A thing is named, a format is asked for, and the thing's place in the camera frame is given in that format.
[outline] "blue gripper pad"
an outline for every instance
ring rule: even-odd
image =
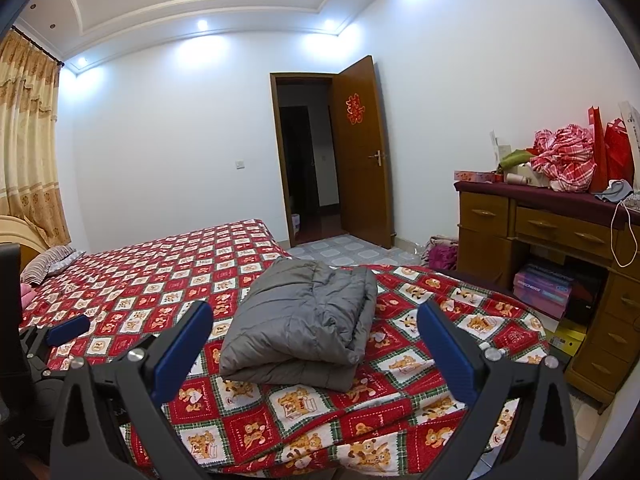
[[[151,400],[156,406],[174,400],[211,334],[213,313],[209,304],[202,302],[197,306],[194,304],[191,308],[196,308],[196,312],[189,316],[187,323],[181,327],[155,366]]]
[[[449,390],[456,400],[472,407],[482,389],[480,379],[484,368],[476,342],[455,326],[433,300],[427,300],[418,308],[417,322],[420,338]]]
[[[91,321],[89,321],[87,316],[84,314],[76,316],[69,321],[50,328],[49,332],[47,332],[47,345],[62,346],[72,339],[81,336],[83,333],[88,332],[90,326]]]

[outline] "desk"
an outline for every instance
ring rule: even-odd
[[[640,214],[618,209],[588,194],[508,184],[457,182],[460,193],[458,270],[512,288],[513,277],[536,245],[607,270],[607,280],[584,343],[571,359],[569,384],[602,403],[602,412],[625,382],[640,354],[640,257],[620,268],[640,241]]]

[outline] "curtain rod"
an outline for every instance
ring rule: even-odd
[[[41,52],[43,52],[44,54],[47,54],[47,56],[49,56],[53,61],[55,61],[56,63],[58,63],[60,66],[64,66],[65,64],[60,61],[57,57],[55,57],[54,55],[52,55],[51,53],[47,52],[46,50],[44,50],[39,44],[37,44],[35,41],[33,41],[29,36],[27,36],[23,31],[21,31],[18,27],[16,27],[15,25],[12,25],[11,27],[15,32],[17,32],[20,36],[22,36],[25,40],[27,40],[29,43],[31,43],[34,47],[36,47],[37,49],[39,49]]]

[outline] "drawer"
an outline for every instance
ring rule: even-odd
[[[638,252],[640,253],[640,227],[632,226],[633,233],[636,236],[636,241],[638,242]],[[631,231],[629,230],[629,225],[627,224],[624,230],[618,231],[618,240],[614,245],[616,248],[616,256],[618,257],[618,261],[626,265],[631,261],[631,258],[634,257],[636,252],[636,244],[634,243],[634,239],[631,236]],[[640,280],[640,254],[636,254],[633,263],[626,267],[620,267],[615,260],[611,264],[611,266],[620,272],[621,274],[626,274],[627,276],[631,276],[632,278],[636,278]]]
[[[495,236],[507,235],[509,200],[503,196],[460,193],[460,225]]]
[[[608,260],[613,258],[609,228],[591,222],[519,207],[516,210],[516,232],[596,254]]]
[[[596,345],[588,344],[580,349],[572,368],[604,389],[615,392],[626,377],[630,364]]]
[[[640,332],[636,332],[632,325],[619,319],[602,314],[594,324],[591,343],[619,357],[627,363],[636,360],[640,350]]]
[[[604,311],[640,330],[640,283],[609,273],[610,293]]]
[[[457,270],[511,288],[510,240],[460,228]]]

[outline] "red checkered bedspread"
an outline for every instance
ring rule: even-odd
[[[371,266],[376,319],[350,391],[222,380],[220,347],[238,302],[281,256],[287,253],[259,220],[92,254],[43,284],[24,312],[25,324],[82,313],[92,319],[87,334],[53,351],[49,367],[64,369],[75,356],[103,363],[176,323],[191,301],[208,301],[211,336],[164,412],[202,466],[268,477],[339,465],[377,475],[428,468],[465,407],[450,395],[418,336],[416,308],[427,298],[481,347],[524,362],[546,354],[542,326],[513,300],[423,267]],[[492,446],[504,440],[516,402],[505,405]],[[122,430],[136,462],[150,466],[134,428]]]

